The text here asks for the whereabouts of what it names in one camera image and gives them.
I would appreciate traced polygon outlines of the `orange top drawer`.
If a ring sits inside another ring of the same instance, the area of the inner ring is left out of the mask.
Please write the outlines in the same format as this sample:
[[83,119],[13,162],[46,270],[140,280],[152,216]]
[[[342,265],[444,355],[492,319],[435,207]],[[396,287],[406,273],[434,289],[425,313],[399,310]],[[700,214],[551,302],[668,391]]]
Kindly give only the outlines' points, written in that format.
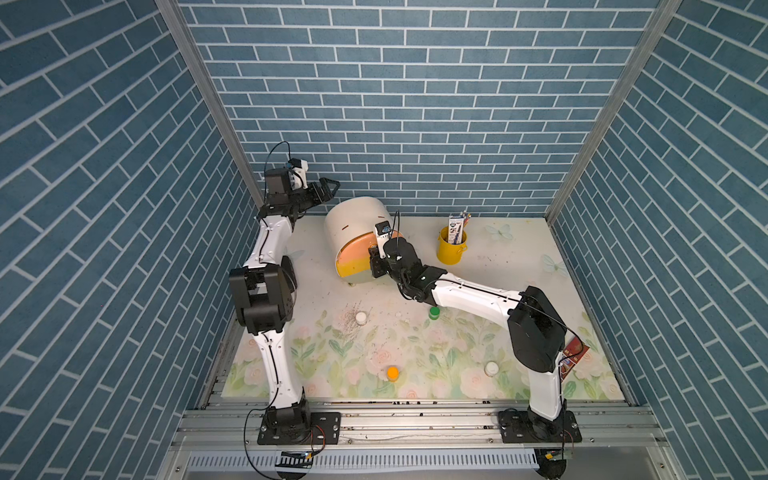
[[368,249],[374,247],[378,249],[377,235],[374,231],[369,231],[349,240],[338,252],[337,262],[346,264],[360,259],[368,259]]

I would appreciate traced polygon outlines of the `orange paint can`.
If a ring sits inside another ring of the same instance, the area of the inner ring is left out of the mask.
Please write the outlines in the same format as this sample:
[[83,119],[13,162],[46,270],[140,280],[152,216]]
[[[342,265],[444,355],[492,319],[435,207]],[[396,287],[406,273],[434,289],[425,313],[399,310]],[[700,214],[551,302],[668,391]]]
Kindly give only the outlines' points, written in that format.
[[386,377],[390,382],[396,382],[399,379],[400,370],[396,366],[389,366],[386,369]]

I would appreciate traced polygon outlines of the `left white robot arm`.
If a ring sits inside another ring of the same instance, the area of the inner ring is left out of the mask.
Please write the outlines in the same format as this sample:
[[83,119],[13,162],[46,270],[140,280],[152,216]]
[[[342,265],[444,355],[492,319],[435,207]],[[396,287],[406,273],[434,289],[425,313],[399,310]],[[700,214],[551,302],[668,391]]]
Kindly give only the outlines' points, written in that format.
[[256,216],[259,227],[245,264],[229,273],[238,323],[258,346],[269,385],[269,409],[296,409],[305,403],[295,380],[285,334],[298,289],[287,243],[306,212],[335,197],[340,183],[307,180],[308,163],[297,158],[264,172],[265,203]]

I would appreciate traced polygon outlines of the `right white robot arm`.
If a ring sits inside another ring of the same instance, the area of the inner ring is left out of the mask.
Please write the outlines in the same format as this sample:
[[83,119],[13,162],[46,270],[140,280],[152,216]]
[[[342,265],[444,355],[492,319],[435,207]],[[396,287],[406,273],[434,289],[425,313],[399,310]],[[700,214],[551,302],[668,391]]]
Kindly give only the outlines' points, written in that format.
[[548,422],[561,416],[567,328],[542,290],[504,291],[461,279],[422,263],[401,237],[370,247],[368,255],[372,275],[390,277],[405,299],[458,309],[506,329],[517,361],[528,371],[530,416]]

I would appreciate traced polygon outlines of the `yellow middle drawer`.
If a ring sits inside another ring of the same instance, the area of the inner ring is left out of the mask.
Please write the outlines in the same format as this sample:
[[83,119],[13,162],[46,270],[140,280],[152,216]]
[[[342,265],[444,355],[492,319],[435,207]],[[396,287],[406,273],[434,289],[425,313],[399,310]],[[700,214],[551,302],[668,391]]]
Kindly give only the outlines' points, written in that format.
[[337,261],[336,270],[341,278],[366,270],[372,273],[369,258]]

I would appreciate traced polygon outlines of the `white round drawer cabinet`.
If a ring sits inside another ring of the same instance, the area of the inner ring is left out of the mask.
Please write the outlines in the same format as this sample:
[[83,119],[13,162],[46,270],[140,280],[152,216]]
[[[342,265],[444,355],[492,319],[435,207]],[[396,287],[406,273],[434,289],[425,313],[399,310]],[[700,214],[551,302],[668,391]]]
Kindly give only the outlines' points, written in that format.
[[339,250],[351,239],[374,231],[376,223],[392,222],[385,205],[373,197],[345,200],[334,206],[325,217],[325,231],[336,269]]

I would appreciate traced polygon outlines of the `yellow metal bucket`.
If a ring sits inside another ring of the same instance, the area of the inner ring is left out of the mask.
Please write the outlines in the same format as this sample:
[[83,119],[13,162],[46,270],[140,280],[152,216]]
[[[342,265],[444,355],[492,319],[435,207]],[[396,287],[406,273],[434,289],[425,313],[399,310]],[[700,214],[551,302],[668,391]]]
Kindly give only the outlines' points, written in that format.
[[462,233],[462,242],[451,244],[448,242],[449,229],[444,227],[438,236],[437,259],[445,265],[455,265],[461,261],[463,253],[467,250],[467,234]]

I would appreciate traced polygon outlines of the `blue white pencil box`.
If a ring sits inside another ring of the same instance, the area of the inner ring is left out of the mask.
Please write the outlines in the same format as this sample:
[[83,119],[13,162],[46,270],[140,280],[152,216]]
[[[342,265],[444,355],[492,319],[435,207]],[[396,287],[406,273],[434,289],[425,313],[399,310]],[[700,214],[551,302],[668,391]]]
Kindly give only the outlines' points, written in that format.
[[452,245],[460,245],[463,240],[464,217],[450,216],[448,220],[446,242]]

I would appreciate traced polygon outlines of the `red card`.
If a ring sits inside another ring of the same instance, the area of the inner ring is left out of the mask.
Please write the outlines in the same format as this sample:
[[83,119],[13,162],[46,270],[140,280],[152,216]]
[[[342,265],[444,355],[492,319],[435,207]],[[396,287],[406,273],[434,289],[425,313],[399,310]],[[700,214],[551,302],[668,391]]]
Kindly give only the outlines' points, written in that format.
[[589,351],[590,347],[579,337],[574,337],[563,350],[563,357],[558,363],[560,379],[564,380],[581,358]]

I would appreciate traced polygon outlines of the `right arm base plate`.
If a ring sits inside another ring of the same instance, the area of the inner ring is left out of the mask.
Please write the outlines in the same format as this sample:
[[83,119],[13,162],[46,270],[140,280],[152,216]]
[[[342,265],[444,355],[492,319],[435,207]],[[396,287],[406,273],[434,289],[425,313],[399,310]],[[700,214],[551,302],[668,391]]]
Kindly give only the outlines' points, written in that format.
[[505,409],[497,414],[504,443],[580,443],[582,435],[575,415],[563,410],[547,420],[531,410]]

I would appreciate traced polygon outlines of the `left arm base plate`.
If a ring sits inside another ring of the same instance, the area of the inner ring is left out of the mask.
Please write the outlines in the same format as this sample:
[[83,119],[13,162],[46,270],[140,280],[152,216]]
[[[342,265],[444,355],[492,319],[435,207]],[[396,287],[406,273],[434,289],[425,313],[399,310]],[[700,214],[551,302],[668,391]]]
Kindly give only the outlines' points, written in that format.
[[262,420],[259,445],[337,445],[341,428],[340,412],[307,412],[270,409]]

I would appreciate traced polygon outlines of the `aluminium mounting rail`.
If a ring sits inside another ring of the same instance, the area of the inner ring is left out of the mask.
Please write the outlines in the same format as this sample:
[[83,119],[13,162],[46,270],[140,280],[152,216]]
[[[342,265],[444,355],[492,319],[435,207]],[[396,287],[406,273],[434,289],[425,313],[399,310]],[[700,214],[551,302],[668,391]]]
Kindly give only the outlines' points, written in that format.
[[[218,401],[204,410],[187,410],[174,435],[171,449],[233,450],[245,441],[257,448],[260,414],[246,415],[254,402]],[[341,448],[501,448],[506,429],[498,413],[516,409],[508,401],[312,402],[314,412],[341,415]],[[668,440],[648,407],[622,402],[573,402],[569,406],[582,438],[568,435],[570,447],[666,447]]]

